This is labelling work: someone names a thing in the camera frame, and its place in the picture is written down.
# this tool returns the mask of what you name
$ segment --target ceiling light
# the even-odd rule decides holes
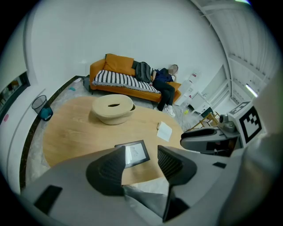
[[[246,87],[255,97],[258,97],[257,93],[248,84],[246,84]]]
[[[249,5],[250,5],[250,2],[249,2],[248,0],[235,0],[235,1],[237,1],[237,2],[244,2],[244,3],[246,3],[246,4],[249,4]]]

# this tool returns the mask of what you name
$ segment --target orange cushion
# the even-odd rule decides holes
[[[131,74],[130,75],[131,76],[136,76],[136,71],[133,68],[131,68],[130,70],[131,70]]]
[[[133,58],[125,57],[125,56],[117,56],[114,54],[107,54],[105,59],[104,70],[122,73],[125,75],[132,75],[133,71]]]

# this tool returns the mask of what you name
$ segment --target beige bowl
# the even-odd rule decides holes
[[[107,125],[121,124],[129,119],[136,106],[131,98],[111,94],[97,98],[92,103],[92,112]]]

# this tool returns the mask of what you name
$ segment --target person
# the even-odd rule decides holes
[[[167,82],[173,82],[172,75],[178,71],[178,65],[173,64],[168,69],[160,68],[153,71],[153,83],[152,86],[161,92],[162,99],[159,102],[158,106],[155,107],[155,110],[164,111],[169,114],[171,117],[175,117],[173,112],[173,99],[175,95],[175,88],[170,86]]]

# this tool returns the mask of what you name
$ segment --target round table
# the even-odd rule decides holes
[[[113,148],[116,144],[144,140],[150,160],[124,169],[122,184],[163,177],[157,163],[157,146],[183,149],[180,145],[183,131],[179,124],[163,112],[136,106],[125,123],[106,125],[91,113],[94,99],[78,97],[69,100],[50,119],[43,135],[43,153],[50,167],[66,159]],[[172,128],[169,142],[157,137],[157,125],[161,121]]]

